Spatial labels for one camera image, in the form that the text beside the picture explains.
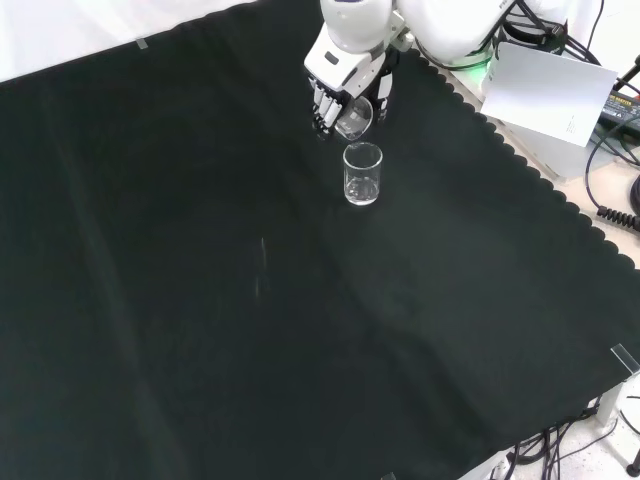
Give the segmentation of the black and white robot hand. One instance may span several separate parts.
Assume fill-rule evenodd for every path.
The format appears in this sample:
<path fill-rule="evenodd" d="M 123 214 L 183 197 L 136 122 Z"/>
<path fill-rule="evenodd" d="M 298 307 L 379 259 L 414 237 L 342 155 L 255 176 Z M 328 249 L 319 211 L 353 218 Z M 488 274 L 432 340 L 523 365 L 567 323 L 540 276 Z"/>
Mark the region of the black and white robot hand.
<path fill-rule="evenodd" d="M 318 133 L 353 142 L 383 122 L 398 58 L 393 48 L 345 52 L 322 29 L 304 60 L 313 90 L 313 126 Z"/>

